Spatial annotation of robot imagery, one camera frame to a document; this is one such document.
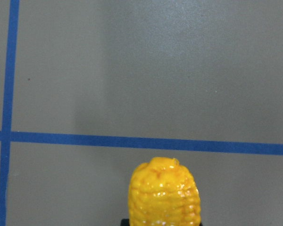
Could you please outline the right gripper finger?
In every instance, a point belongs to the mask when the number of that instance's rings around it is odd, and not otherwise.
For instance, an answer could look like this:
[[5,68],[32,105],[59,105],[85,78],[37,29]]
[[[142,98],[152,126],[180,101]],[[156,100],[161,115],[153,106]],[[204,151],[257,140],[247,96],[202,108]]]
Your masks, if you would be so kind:
[[130,226],[129,219],[128,218],[122,219],[121,226]]

